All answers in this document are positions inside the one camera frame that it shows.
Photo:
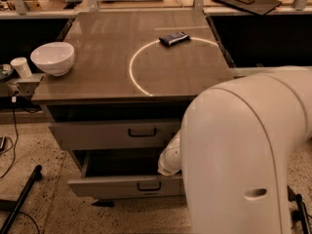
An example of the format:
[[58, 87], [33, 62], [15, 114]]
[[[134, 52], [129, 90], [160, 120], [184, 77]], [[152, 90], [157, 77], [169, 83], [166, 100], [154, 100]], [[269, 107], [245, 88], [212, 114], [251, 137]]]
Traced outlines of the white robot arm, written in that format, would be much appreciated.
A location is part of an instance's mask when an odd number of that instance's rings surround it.
[[291, 234], [290, 156], [312, 136], [312, 69], [280, 67], [208, 88], [158, 171], [181, 173], [193, 234]]

